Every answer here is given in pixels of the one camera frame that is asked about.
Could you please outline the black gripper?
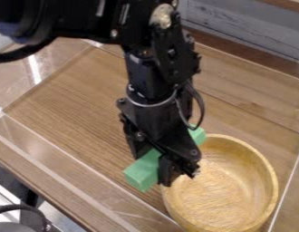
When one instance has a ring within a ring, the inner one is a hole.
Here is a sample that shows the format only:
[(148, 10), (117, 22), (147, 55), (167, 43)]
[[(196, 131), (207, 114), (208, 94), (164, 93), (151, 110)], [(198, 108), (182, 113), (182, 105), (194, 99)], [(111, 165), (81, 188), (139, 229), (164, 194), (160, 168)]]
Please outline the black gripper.
[(135, 159), (150, 149), (162, 153), (159, 158), (159, 184), (172, 186), (179, 175), (196, 176), (202, 152), (190, 131), (200, 128), (202, 120), (192, 125), (194, 103), (202, 107), (202, 96), (191, 86), (175, 90), (164, 102), (137, 101), (128, 95), (117, 101), (124, 135)]

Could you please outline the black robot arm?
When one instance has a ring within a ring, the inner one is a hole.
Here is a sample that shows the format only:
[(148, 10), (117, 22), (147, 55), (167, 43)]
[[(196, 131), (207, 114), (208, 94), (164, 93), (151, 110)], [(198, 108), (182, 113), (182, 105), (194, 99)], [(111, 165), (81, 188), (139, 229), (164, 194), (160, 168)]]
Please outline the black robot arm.
[(117, 101), (124, 134), (136, 158), (160, 153), (158, 182), (170, 186), (195, 177), (202, 152), (188, 122), (203, 105), (192, 79), (202, 56), (184, 30), (178, 0), (0, 0), (0, 34), (20, 48), (0, 53), (0, 63), (37, 53), (60, 37), (123, 48), (127, 95)]

